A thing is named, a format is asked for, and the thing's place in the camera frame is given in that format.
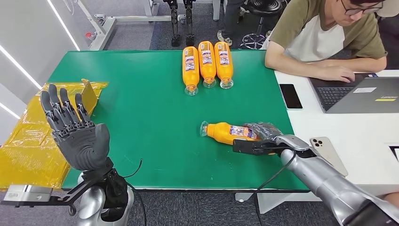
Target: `chair leg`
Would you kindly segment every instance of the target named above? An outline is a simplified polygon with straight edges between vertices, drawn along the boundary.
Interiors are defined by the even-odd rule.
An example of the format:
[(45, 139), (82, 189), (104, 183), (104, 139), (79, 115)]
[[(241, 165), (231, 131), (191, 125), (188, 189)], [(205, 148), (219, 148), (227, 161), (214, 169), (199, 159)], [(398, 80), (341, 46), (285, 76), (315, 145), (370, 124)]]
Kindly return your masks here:
[(263, 27), (263, 17), (259, 21), (258, 29), (256, 33), (247, 34), (242, 38), (242, 44), (240, 48), (248, 48), (248, 49), (260, 49), (266, 40), (266, 37), (261, 35)]
[(263, 17), (261, 17), (261, 20), (259, 21), (258, 30), (256, 31), (256, 34), (261, 34), (262, 27), (263, 27)]

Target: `plastic bottle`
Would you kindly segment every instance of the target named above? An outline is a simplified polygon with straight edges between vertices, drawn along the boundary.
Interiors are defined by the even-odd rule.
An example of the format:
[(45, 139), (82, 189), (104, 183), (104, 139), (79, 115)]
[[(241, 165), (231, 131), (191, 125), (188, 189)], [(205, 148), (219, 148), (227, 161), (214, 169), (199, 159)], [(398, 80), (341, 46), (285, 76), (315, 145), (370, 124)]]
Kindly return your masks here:
[(210, 41), (203, 41), (198, 45), (199, 71), (204, 78), (202, 83), (206, 88), (213, 88), (216, 85), (216, 63), (215, 53)]
[(250, 128), (232, 126), (226, 122), (208, 124), (206, 121), (203, 121), (199, 129), (199, 134), (202, 137), (212, 137), (216, 141), (228, 145), (232, 145), (234, 139), (257, 140), (256, 134)]
[(194, 96), (198, 93), (198, 82), (200, 81), (200, 66), (198, 62), (198, 51), (189, 46), (183, 49), (183, 82), (186, 85), (185, 93)]
[(231, 61), (231, 54), (229, 46), (226, 42), (220, 41), (215, 44), (215, 58), (217, 76), (220, 79), (220, 87), (229, 89), (233, 86), (233, 62)]

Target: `laptop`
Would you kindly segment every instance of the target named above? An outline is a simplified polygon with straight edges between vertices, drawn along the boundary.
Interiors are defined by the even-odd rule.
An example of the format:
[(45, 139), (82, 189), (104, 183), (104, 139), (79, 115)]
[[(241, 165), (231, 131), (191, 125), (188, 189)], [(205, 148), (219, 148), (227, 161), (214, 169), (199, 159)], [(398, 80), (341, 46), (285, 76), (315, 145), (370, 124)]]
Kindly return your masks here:
[(325, 113), (399, 113), (399, 77), (356, 73), (351, 83), (310, 80)]

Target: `robotic finger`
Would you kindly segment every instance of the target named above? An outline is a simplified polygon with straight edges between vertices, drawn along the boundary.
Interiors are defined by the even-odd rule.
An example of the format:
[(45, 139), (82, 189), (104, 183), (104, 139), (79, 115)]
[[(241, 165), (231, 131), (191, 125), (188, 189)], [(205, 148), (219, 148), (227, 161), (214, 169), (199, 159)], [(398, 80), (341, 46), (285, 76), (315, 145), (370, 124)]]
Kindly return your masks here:
[(46, 120), (49, 123), (52, 130), (59, 133), (60, 136), (66, 136), (65, 124), (61, 120), (61, 116), (58, 112), (54, 111), (53, 106), (50, 102), (50, 94), (47, 91), (40, 93), (41, 107), (43, 108)]
[(69, 116), (71, 123), (74, 124), (76, 128), (80, 128), (82, 124), (79, 121), (75, 109), (73, 108), (71, 102), (69, 101), (68, 92), (66, 91), (65, 88), (60, 89), (60, 97), (63, 103), (63, 110)]
[(75, 103), (76, 103), (76, 110), (78, 111), (82, 123), (88, 127), (93, 127), (94, 124), (91, 122), (90, 116), (88, 115), (85, 107), (83, 106), (82, 94), (80, 93), (75, 94)]
[(73, 123), (71, 122), (71, 117), (68, 112), (65, 112), (61, 106), (61, 102), (58, 99), (57, 95), (57, 87), (54, 84), (50, 84), (48, 86), (48, 93), (50, 95), (50, 103), (54, 109), (56, 115), (58, 115), (61, 121), (65, 125), (65, 129), (67, 133), (70, 133), (75, 130)]

